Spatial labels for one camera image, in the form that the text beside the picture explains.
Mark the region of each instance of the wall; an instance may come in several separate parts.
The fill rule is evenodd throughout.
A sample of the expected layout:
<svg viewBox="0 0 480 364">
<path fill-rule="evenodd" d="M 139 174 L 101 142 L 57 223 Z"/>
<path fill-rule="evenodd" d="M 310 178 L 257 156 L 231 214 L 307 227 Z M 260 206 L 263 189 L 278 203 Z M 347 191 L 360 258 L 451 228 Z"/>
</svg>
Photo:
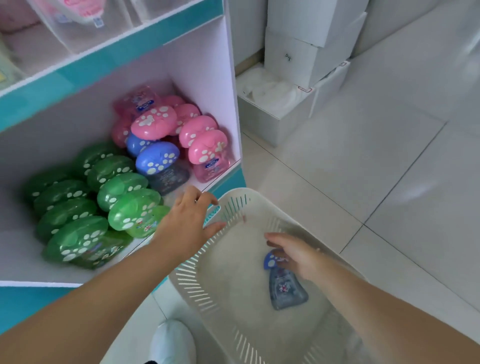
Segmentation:
<svg viewBox="0 0 480 364">
<path fill-rule="evenodd" d="M 235 65 L 264 47 L 267 0 L 229 0 Z"/>
<path fill-rule="evenodd" d="M 370 0 L 368 16 L 355 47 L 354 56 L 366 51 L 415 19 L 420 18 L 442 0 Z"/>
</svg>

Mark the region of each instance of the white box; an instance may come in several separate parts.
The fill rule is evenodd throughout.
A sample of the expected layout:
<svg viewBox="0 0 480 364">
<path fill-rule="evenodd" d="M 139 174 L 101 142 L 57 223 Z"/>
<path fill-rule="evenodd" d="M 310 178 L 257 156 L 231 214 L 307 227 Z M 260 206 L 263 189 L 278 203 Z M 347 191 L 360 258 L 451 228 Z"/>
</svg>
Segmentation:
<svg viewBox="0 0 480 364">
<path fill-rule="evenodd" d="M 237 77 L 240 127 L 277 146 L 309 118 L 314 95 L 257 64 Z"/>
<path fill-rule="evenodd" d="M 275 33 L 267 28 L 265 68 L 303 88 L 313 87 L 350 57 L 366 16 L 367 13 L 364 12 L 325 48 Z"/>
<path fill-rule="evenodd" d="M 334 71 L 315 85 L 315 97 L 309 118 L 316 114 L 339 91 L 343 81 L 345 81 L 349 67 L 350 62 L 343 61 Z"/>
<path fill-rule="evenodd" d="M 368 0 L 270 0 L 268 27 L 325 47 L 367 8 Z"/>
</svg>

